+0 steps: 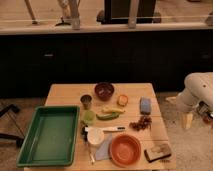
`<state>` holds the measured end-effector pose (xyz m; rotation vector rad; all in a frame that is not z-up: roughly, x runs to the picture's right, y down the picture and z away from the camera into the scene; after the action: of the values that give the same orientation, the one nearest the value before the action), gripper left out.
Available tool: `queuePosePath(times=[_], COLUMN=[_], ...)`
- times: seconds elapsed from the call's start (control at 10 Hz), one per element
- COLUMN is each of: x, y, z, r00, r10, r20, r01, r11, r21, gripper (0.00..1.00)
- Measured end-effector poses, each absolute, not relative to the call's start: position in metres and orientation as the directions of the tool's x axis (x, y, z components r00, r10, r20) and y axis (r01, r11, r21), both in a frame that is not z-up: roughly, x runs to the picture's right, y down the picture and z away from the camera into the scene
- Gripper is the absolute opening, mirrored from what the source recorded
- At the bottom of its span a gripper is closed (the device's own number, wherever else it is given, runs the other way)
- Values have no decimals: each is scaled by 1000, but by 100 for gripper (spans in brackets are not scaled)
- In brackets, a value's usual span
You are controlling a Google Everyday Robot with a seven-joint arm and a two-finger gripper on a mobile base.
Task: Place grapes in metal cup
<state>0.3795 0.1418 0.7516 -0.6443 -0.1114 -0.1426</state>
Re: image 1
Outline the wooden gripper finger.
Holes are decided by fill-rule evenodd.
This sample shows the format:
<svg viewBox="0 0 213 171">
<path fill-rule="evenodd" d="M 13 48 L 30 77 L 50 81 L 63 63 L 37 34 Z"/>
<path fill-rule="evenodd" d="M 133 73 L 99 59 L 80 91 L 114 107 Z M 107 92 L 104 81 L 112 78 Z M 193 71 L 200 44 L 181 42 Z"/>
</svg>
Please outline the wooden gripper finger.
<svg viewBox="0 0 213 171">
<path fill-rule="evenodd" d="M 182 126 L 185 130 L 189 129 L 192 125 L 193 114 L 192 113 L 184 113 L 182 115 Z"/>
</svg>

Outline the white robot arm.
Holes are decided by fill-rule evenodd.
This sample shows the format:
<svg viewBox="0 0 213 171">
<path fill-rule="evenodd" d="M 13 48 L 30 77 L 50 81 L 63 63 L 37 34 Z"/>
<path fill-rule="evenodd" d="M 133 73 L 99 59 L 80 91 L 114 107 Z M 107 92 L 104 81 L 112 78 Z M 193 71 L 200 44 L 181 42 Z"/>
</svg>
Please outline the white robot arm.
<svg viewBox="0 0 213 171">
<path fill-rule="evenodd" d="M 191 73 L 186 76 L 184 85 L 184 90 L 176 96 L 183 128 L 191 127 L 193 112 L 200 114 L 203 121 L 210 124 L 213 121 L 213 72 Z"/>
</svg>

